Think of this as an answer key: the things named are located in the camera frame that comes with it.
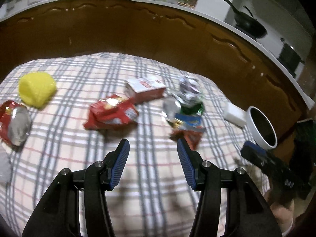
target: yellow item on counter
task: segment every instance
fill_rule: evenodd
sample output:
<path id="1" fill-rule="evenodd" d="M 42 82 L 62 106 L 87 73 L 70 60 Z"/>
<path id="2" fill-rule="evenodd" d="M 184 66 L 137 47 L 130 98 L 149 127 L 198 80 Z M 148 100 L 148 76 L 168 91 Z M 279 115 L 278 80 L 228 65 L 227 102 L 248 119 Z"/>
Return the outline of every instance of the yellow item on counter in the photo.
<path id="1" fill-rule="evenodd" d="M 29 106 L 42 108 L 56 92 L 56 82 L 45 72 L 32 72 L 19 80 L 19 95 Z"/>

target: frying pan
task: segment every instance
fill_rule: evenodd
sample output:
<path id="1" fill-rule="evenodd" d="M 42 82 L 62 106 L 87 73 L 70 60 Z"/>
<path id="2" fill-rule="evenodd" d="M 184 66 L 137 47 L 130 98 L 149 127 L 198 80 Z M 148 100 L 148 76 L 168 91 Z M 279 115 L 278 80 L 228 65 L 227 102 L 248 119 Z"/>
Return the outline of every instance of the frying pan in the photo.
<path id="1" fill-rule="evenodd" d="M 236 7 L 229 1 L 229 0 L 224 0 L 225 2 L 227 2 L 230 7 L 233 9 L 233 12 L 235 13 L 235 21 L 236 24 L 243 29 L 244 31 L 246 31 L 247 33 L 251 34 L 252 36 L 254 36 L 255 38 L 263 38 L 266 34 L 267 34 L 267 30 L 265 29 L 265 27 L 263 25 L 261 25 L 261 23 L 259 23 L 259 21 L 257 21 L 251 11 L 246 7 L 246 10 L 249 11 L 250 15 L 238 11 L 236 9 Z"/>

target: small carton box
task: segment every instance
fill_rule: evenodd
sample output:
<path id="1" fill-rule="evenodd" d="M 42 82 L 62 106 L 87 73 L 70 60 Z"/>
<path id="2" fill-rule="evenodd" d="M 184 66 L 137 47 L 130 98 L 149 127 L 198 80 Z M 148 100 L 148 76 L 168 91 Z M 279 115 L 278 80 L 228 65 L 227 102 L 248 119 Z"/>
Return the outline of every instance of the small carton box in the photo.
<path id="1" fill-rule="evenodd" d="M 126 81 L 125 95 L 142 103 L 161 98 L 166 86 L 155 76 L 146 78 L 130 78 Z"/>

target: white countertop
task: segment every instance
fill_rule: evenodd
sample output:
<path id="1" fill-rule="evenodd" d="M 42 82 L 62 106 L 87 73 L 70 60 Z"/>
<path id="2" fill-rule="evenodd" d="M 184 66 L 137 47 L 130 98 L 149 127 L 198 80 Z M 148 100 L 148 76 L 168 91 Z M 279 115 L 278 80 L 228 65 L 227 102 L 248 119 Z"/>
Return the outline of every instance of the white countertop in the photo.
<path id="1" fill-rule="evenodd" d="M 41 5 L 41 4 L 53 2 L 53 1 L 59 1 L 59 0 L 45 0 L 45 1 L 41 1 L 41 2 L 38 2 L 38 3 L 32 4 L 32 5 L 29 5 L 29 6 L 25 7 L 25 8 L 22 8 L 22 9 L 20 9 L 18 11 L 15 11 L 14 13 L 12 13 L 12 14 L 6 16 L 6 17 L 3 17 L 2 19 L 0 19 L 0 22 L 6 20 L 6 19 L 12 17 L 13 15 L 16 15 L 16 14 L 22 12 L 22 11 L 25 11 L 27 9 L 36 7 L 36 6 Z M 205 15 L 203 13 L 200 13 L 200 12 L 198 12 L 196 10 L 189 9 L 189 8 L 186 8 L 186 7 L 183 7 L 183 6 L 179 6 L 179 5 L 175 5 L 175 4 L 171 4 L 171 3 L 160 2 L 160 1 L 147 1 L 147 0 L 130 0 L 130 1 L 158 4 L 158 5 L 163 5 L 163 6 L 179 9 L 179 10 L 182 10 L 182 11 L 187 11 L 187 12 L 193 13 L 195 15 L 198 15 L 200 17 L 204 17 L 204 18 L 206 18 L 208 20 L 211 20 L 211 21 L 213 21 L 213 22 L 215 22 L 215 23 L 217 23 L 217 24 L 229 29 L 230 31 L 234 32 L 235 34 L 239 35 L 240 37 L 244 38 L 249 43 L 254 45 L 257 49 L 259 49 L 262 53 L 264 53 L 271 61 L 273 61 L 274 64 L 282 70 L 282 72 L 287 76 L 287 78 L 292 82 L 292 84 L 298 90 L 298 92 L 302 96 L 303 100 L 305 101 L 307 107 L 309 109 L 311 109 L 314 106 L 315 102 L 303 92 L 302 88 L 298 85 L 298 83 L 296 82 L 294 77 L 287 71 L 287 69 L 276 59 L 276 57 L 271 52 L 269 52 L 261 44 L 259 44 L 258 42 L 256 42 L 255 40 L 253 40 L 252 38 L 250 38 L 249 36 L 247 36 L 243 32 L 239 31 L 238 29 L 234 28 L 233 26 L 231 26 L 231 25 L 229 25 L 229 24 L 227 24 L 227 23 L 225 23 L 223 21 L 220 21 L 220 20 L 218 20 L 216 18 L 213 18 L 213 17 L 211 17 L 209 15 Z"/>

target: plaid tablecloth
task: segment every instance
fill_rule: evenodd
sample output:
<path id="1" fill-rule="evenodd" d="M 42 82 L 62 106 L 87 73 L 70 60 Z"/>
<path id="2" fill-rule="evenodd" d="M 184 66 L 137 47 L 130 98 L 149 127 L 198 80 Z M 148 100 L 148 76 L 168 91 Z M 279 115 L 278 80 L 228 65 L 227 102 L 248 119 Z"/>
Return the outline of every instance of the plaid tablecloth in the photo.
<path id="1" fill-rule="evenodd" d="M 87 168 L 115 150 L 127 138 L 131 150 L 119 185 L 106 192 L 116 236 L 188 236 L 199 200 L 199 192 L 187 185 L 177 154 L 170 140 L 170 126 L 162 117 L 162 100 L 138 105 L 138 126 L 124 132 L 108 130 L 104 135 L 86 131 L 83 123 L 90 103 L 116 93 L 123 94 L 129 77 L 156 75 L 167 92 L 179 87 L 180 75 L 192 75 L 154 60 L 98 53 L 74 58 L 41 59 L 18 66 L 0 84 L 0 103 L 21 102 L 18 80 L 33 71 L 49 73 L 58 91 L 49 104 L 29 108 L 33 128 L 23 149 L 5 147 L 13 168 L 12 180 L 0 185 L 0 213 L 21 235 L 38 201 L 63 168 Z M 207 131 L 198 152 L 219 168 L 244 167 L 261 192 L 267 178 L 240 156 L 245 140 L 252 140 L 247 128 L 240 129 L 222 117 L 227 98 L 209 79 L 195 75 L 205 95 L 203 125 Z M 218 235 L 223 234 L 226 197 L 222 195 Z M 85 233 L 83 194 L 80 193 L 80 224 Z"/>

